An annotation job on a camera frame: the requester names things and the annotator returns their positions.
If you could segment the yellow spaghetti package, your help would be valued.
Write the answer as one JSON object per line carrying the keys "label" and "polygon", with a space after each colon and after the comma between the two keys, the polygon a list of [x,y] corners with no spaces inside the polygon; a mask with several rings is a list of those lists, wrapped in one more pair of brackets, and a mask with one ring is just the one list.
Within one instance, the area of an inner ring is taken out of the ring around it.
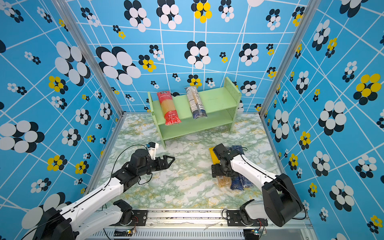
{"label": "yellow spaghetti package", "polygon": [[[211,159],[213,161],[213,165],[220,164],[220,160],[217,158],[213,149],[214,149],[214,147],[209,148],[209,151],[211,154]],[[225,186],[229,186],[232,183],[232,180],[230,177],[216,175],[216,179],[218,181],[218,186],[220,188],[225,187]]]}

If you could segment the red spaghetti package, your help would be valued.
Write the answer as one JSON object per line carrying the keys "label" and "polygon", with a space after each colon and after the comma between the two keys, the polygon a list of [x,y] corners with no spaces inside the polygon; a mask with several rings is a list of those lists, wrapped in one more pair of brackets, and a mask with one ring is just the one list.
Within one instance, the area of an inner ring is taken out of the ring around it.
{"label": "red spaghetti package", "polygon": [[169,91],[158,92],[157,96],[158,96],[161,109],[165,118],[165,125],[171,126],[175,124],[180,124],[181,120],[176,110],[171,92]]}

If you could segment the clear blue-label spaghetti package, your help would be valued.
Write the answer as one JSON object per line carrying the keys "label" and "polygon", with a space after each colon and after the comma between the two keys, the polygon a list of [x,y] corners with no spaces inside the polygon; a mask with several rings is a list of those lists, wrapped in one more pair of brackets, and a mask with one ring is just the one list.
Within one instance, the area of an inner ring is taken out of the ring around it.
{"label": "clear blue-label spaghetti package", "polygon": [[193,115],[193,119],[198,118],[207,118],[207,113],[205,110],[205,107],[203,105],[203,102],[200,98],[200,95],[198,93],[196,86],[186,87],[186,94],[189,101],[189,105],[191,108],[191,112]]}

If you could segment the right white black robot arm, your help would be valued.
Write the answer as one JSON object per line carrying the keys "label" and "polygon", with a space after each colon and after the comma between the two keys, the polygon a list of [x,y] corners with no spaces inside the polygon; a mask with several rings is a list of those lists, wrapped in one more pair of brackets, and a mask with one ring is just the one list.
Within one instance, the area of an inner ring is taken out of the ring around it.
{"label": "right white black robot arm", "polygon": [[228,150],[223,144],[213,148],[219,164],[212,165],[213,177],[244,176],[263,195],[263,203],[249,200],[240,207],[240,218],[245,226],[252,226],[260,219],[269,219],[278,227],[288,221],[298,220],[296,215],[304,211],[304,205],[286,174],[274,174],[252,163],[239,150]]}

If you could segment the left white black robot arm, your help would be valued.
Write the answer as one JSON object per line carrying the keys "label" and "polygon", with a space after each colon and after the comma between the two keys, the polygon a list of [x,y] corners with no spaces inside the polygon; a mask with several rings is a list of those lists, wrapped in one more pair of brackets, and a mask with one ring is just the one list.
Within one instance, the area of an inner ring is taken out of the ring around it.
{"label": "left white black robot arm", "polygon": [[167,170],[175,161],[175,157],[156,157],[155,154],[155,149],[136,150],[130,161],[100,187],[60,210],[50,208],[45,211],[38,225],[29,232],[32,238],[85,240],[108,226],[138,224],[132,207],[124,200],[114,202],[103,211],[99,209],[137,184],[143,175]]}

